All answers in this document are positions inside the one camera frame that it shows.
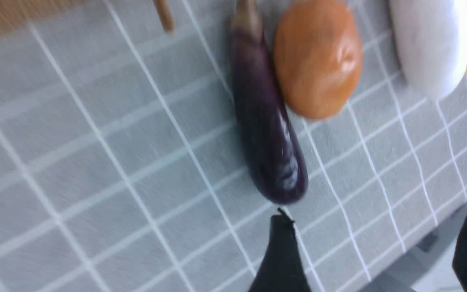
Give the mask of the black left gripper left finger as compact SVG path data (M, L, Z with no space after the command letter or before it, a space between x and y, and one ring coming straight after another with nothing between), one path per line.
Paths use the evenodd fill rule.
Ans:
M295 233L295 221L282 209L270 219L265 255L249 292L310 292Z

